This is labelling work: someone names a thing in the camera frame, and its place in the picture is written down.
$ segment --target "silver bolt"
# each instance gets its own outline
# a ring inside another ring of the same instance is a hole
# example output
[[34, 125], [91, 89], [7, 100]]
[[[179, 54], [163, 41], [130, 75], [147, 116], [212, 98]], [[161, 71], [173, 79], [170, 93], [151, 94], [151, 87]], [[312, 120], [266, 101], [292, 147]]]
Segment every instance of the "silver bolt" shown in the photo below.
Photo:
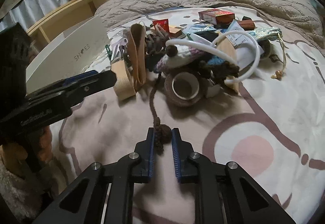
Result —
[[192, 152], [192, 153], [190, 154], [190, 157], [193, 158], [193, 159], [198, 159], [198, 158], [200, 157], [200, 154], [197, 153], [197, 152]]
[[130, 157], [131, 159], [137, 159], [137, 158], [139, 157], [139, 154], [138, 154], [138, 153], [130, 153], [130, 154], [129, 154], [129, 157]]
[[237, 169], [238, 164], [235, 163], [235, 162], [230, 162], [230, 163], [228, 164], [228, 167], [229, 167], [230, 169]]
[[97, 170], [97, 169], [99, 169], [100, 166], [101, 166], [101, 165], [100, 165], [99, 162], [94, 162], [94, 163], [91, 164], [91, 168], [92, 168], [93, 170]]

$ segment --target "beige string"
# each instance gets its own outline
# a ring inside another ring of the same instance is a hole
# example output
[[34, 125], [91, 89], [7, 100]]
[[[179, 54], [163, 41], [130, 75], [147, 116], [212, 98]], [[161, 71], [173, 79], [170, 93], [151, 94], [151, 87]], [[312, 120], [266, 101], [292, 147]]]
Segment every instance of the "beige string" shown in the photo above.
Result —
[[285, 67], [287, 65], [287, 57], [285, 55], [285, 45], [284, 45], [284, 42], [283, 42], [280, 34], [277, 34], [277, 36], [279, 38], [279, 42], [280, 42], [280, 45], [281, 45], [281, 48], [282, 48], [282, 53], [283, 53], [283, 67], [282, 67], [282, 70], [275, 71], [275, 75], [272, 75], [271, 78], [272, 79], [280, 80], [282, 78], [284, 69], [285, 69]]

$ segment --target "red wrapper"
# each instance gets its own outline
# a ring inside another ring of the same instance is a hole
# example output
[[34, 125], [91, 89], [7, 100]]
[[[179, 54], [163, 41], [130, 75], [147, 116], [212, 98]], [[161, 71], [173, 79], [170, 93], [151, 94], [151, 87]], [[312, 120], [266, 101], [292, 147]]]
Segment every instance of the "red wrapper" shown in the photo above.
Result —
[[167, 33], [169, 33], [168, 19], [153, 21], [153, 26], [159, 24]]

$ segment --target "pile of craft items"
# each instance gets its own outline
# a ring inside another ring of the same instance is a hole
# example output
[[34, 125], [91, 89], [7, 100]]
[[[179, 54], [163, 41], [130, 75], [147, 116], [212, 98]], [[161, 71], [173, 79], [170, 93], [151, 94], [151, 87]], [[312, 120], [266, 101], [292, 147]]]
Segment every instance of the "pile of craft items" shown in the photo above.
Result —
[[214, 46], [237, 64], [186, 45], [166, 46], [169, 39], [186, 39], [211, 46], [220, 34], [246, 30], [258, 42], [262, 60], [270, 55], [269, 40], [282, 38], [279, 28], [255, 29], [251, 18], [243, 17], [238, 21], [234, 13], [220, 9], [199, 12], [199, 18], [200, 23], [182, 29], [171, 27], [168, 19], [164, 19], [153, 21], [151, 28], [134, 24], [125, 32], [117, 50], [118, 60], [114, 51], [113, 55], [110, 54], [112, 70], [115, 70], [118, 79], [121, 77], [118, 72], [122, 71], [124, 76], [114, 87], [120, 100], [135, 95], [146, 82], [146, 71], [162, 73], [168, 100], [181, 107], [192, 106], [204, 96], [215, 96], [220, 88], [237, 93], [238, 84], [226, 85], [225, 80], [237, 78], [255, 58], [255, 51], [245, 47], [249, 38], [240, 34], [229, 35]]

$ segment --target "gray curtain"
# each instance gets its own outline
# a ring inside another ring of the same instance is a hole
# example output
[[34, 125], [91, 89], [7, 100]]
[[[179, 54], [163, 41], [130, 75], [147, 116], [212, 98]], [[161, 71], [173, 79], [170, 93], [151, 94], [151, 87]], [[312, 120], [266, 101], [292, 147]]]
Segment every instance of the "gray curtain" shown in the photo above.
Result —
[[22, 0], [0, 22], [0, 31], [19, 22], [27, 31], [34, 23], [69, 0]]

